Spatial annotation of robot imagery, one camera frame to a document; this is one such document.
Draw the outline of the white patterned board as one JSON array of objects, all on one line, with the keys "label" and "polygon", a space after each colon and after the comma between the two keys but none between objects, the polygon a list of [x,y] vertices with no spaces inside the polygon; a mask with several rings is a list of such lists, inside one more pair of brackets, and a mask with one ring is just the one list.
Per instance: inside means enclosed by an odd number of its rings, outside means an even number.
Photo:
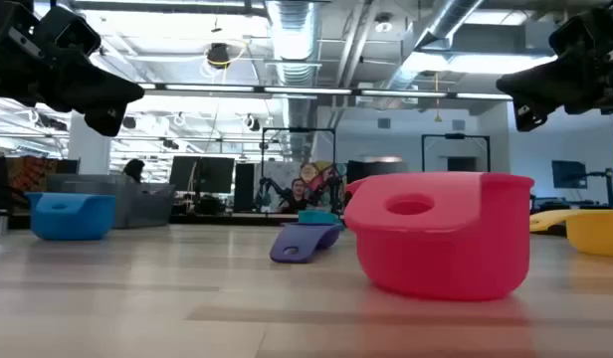
[{"label": "white patterned board", "polygon": [[284,197],[293,182],[300,177],[301,166],[297,162],[265,161],[255,164],[254,205],[262,213],[279,213]]}]

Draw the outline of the grey cylindrical bin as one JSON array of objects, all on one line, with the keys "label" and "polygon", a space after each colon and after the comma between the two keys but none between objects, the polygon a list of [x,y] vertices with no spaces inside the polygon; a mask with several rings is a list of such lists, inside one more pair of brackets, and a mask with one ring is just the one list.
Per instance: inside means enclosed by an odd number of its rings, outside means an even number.
[{"label": "grey cylindrical bin", "polygon": [[348,183],[352,183],[368,176],[407,171],[407,163],[399,157],[367,157],[360,161],[349,160],[346,165],[346,178]]}]

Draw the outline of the grey plastic basket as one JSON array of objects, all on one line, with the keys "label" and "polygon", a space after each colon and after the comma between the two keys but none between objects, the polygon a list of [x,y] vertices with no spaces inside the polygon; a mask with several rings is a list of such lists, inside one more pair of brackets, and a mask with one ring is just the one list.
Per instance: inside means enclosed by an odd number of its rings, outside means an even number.
[{"label": "grey plastic basket", "polygon": [[175,187],[136,183],[126,175],[52,174],[50,192],[113,195],[115,229],[160,227],[169,223]]}]

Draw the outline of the teal measuring cup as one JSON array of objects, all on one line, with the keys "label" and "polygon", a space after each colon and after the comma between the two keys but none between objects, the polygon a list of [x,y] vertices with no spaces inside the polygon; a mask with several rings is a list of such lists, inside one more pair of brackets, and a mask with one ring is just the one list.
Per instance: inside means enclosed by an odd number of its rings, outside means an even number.
[{"label": "teal measuring cup", "polygon": [[337,215],[318,210],[299,211],[298,223],[301,225],[343,225]]}]

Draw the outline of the black computer monitor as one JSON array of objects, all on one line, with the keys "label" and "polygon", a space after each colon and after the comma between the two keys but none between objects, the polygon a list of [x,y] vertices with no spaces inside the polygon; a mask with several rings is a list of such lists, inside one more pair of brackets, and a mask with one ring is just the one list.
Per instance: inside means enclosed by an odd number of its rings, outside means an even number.
[{"label": "black computer monitor", "polygon": [[222,157],[202,157],[199,174],[201,192],[229,194],[233,183],[235,160]]},{"label": "black computer monitor", "polygon": [[177,192],[197,192],[201,157],[175,156],[173,158],[169,184]]}]

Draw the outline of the small purple measuring cup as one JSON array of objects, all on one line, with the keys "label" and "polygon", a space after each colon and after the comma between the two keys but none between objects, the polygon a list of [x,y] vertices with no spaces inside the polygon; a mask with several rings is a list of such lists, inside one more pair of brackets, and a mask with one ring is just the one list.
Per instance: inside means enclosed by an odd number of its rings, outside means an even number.
[{"label": "small purple measuring cup", "polygon": [[340,224],[287,223],[271,247],[270,258],[280,264],[308,264],[336,243],[342,229]]}]

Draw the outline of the yellow measuring cup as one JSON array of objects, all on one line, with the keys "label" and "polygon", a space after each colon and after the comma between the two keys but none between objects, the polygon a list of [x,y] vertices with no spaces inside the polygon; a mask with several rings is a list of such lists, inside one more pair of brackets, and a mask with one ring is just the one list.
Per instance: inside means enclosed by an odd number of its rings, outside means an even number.
[{"label": "yellow measuring cup", "polygon": [[567,209],[530,216],[532,233],[547,231],[564,223],[566,238],[577,251],[595,256],[613,257],[613,210]]}]

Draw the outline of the white column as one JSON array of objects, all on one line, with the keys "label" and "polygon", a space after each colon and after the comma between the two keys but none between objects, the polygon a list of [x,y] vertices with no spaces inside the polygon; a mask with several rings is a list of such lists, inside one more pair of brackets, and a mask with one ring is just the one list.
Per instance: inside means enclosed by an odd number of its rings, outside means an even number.
[{"label": "white column", "polygon": [[70,159],[79,161],[79,173],[106,175],[109,172],[111,139],[91,129],[85,117],[73,111],[69,129]]}]

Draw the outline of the colourful patchwork board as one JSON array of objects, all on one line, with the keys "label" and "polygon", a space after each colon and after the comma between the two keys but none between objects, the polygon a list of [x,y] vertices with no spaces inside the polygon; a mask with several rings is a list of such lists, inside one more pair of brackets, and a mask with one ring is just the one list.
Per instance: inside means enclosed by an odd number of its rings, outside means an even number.
[{"label": "colourful patchwork board", "polygon": [[347,183],[346,172],[345,163],[316,161],[302,164],[300,178],[306,185],[307,206],[341,213]]}]

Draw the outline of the orange nested measuring cup stack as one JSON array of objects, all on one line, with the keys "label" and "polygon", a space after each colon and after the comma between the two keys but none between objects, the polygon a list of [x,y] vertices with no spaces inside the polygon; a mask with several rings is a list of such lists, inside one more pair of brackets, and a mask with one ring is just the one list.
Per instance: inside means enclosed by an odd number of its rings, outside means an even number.
[{"label": "orange nested measuring cup stack", "polygon": [[530,260],[524,176],[417,172],[369,176],[347,186],[344,222],[377,286],[443,300],[503,298]]}]

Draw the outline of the silver ceiling duct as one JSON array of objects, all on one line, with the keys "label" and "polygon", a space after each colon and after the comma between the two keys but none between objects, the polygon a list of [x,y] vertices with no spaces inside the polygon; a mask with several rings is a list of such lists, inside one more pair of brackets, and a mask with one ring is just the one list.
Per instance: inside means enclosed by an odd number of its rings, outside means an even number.
[{"label": "silver ceiling duct", "polygon": [[[306,0],[266,0],[266,7],[271,20],[274,59],[281,60],[276,66],[279,86],[314,86],[315,66],[297,62],[314,61],[318,4]],[[286,98],[283,106],[285,127],[315,127],[310,100]],[[282,136],[288,141],[289,157],[305,161],[305,155],[308,157],[310,152],[305,147],[312,141],[312,135],[284,131]]]},{"label": "silver ceiling duct", "polygon": [[485,0],[435,0],[429,15],[413,22],[401,42],[402,63],[384,83],[385,90],[407,90],[423,72],[440,72],[446,60],[423,52],[427,46],[448,50],[453,37]]}]

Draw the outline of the black gantry frame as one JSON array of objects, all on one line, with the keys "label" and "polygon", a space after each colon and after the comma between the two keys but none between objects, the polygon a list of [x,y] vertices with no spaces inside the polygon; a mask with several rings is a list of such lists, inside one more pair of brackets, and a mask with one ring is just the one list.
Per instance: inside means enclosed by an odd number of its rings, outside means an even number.
[{"label": "black gantry frame", "polygon": [[486,151],[486,165],[487,171],[492,172],[492,146],[491,146],[491,137],[489,135],[469,135],[459,132],[454,133],[445,133],[445,134],[422,134],[421,135],[421,170],[422,172],[426,172],[426,145],[425,141],[427,138],[444,138],[447,140],[464,140],[464,139],[482,139],[486,143],[485,151]]},{"label": "black gantry frame", "polygon": [[[283,132],[307,133],[312,135],[312,141],[308,143],[305,149],[310,152],[305,155],[305,161],[294,161],[289,157],[288,141],[282,136]],[[261,162],[265,161],[283,161],[297,162],[299,165],[308,162],[328,161],[337,163],[336,155],[336,133],[333,129],[326,128],[304,128],[304,127],[288,127],[288,128],[265,128],[263,137],[260,143],[261,146]],[[338,215],[340,213],[333,211],[325,211]]]}]

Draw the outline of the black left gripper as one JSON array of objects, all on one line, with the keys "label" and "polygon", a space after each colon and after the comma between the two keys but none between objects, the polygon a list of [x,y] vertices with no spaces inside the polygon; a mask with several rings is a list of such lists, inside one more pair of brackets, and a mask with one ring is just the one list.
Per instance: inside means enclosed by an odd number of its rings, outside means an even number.
[{"label": "black left gripper", "polygon": [[144,89],[94,65],[77,48],[42,44],[34,50],[40,63],[36,74],[39,99],[49,107],[74,110],[97,133],[118,135],[129,103],[144,97]]}]

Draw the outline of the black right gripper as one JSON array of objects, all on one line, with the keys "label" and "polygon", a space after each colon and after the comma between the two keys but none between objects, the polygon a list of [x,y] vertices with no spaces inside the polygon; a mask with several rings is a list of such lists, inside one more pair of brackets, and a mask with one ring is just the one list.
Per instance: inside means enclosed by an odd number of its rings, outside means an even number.
[{"label": "black right gripper", "polygon": [[594,50],[575,47],[532,68],[502,75],[496,88],[511,97],[515,126],[528,132],[547,122],[561,106],[587,111],[604,94],[603,61]]}]

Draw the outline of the long ceiling light strip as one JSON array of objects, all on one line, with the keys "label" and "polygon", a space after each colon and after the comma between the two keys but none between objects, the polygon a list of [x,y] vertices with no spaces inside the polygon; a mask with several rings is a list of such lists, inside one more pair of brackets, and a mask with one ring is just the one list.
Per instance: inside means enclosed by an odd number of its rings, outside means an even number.
[{"label": "long ceiling light strip", "polygon": [[507,94],[480,93],[480,92],[454,92],[454,91],[427,91],[427,90],[391,90],[391,89],[341,89],[341,88],[306,88],[306,87],[265,87],[265,86],[230,86],[230,85],[191,85],[191,84],[165,84],[165,83],[139,83],[146,91],[194,91],[194,92],[223,92],[223,93],[274,93],[274,94],[300,94],[300,95],[344,95],[344,96],[380,96],[403,98],[438,98],[463,100],[493,100],[511,101]]}]

